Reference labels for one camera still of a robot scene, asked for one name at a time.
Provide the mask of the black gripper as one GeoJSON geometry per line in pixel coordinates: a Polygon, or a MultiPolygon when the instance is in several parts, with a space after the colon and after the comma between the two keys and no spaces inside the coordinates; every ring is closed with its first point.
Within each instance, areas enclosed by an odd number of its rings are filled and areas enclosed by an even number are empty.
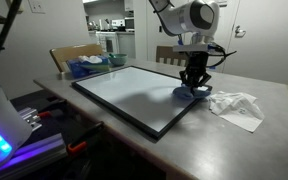
{"type": "Polygon", "coordinates": [[[211,78],[211,75],[206,73],[208,56],[209,54],[206,52],[191,52],[186,70],[179,72],[182,84],[189,90],[191,95],[208,96],[211,94],[208,86],[205,90],[199,89],[211,78]]]}

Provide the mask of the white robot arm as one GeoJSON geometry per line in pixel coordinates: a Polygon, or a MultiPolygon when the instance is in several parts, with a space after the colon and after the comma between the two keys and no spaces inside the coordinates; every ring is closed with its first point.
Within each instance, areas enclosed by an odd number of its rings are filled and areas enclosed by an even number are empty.
{"type": "Polygon", "coordinates": [[[206,73],[208,57],[213,53],[224,53],[214,42],[219,21],[219,5],[215,1],[192,0],[175,7],[171,0],[149,0],[158,16],[164,32],[169,36],[192,33],[192,42],[185,45],[179,41],[174,52],[186,53],[189,61],[180,71],[181,89],[184,97],[196,97],[198,87],[203,86],[211,76],[206,73]]]}

